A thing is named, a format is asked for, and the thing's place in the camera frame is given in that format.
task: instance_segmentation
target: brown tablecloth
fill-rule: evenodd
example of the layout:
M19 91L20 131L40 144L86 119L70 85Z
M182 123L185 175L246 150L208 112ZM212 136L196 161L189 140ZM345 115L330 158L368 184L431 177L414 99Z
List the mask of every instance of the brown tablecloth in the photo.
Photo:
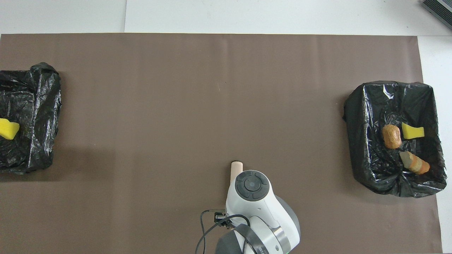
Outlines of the brown tablecloth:
M194 253L233 160L298 215L292 254L441 252L435 196L357 183L341 119L363 82L422 81L416 37L1 36L0 69L42 61L62 79L54 164L0 174L0 253Z

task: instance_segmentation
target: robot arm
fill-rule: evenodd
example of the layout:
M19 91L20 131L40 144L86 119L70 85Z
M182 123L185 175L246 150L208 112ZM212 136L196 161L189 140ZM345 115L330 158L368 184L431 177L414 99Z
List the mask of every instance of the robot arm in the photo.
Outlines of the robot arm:
M293 210L273 193L268 178L255 170L242 170L241 162L231 165L231 184L226 199L226 216L234 229L222 236L216 254L286 254L300 242L300 224Z

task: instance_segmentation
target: yellow sponge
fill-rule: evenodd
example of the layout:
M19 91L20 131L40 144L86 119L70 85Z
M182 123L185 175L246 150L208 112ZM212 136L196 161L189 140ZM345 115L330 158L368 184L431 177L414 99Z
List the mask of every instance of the yellow sponge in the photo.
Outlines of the yellow sponge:
M424 127L415 128L406 123L402 123L402 132L405 139L424 137Z
M17 131L19 130L19 124L16 122L10 122L8 119L0 118L0 136L5 139L12 140Z

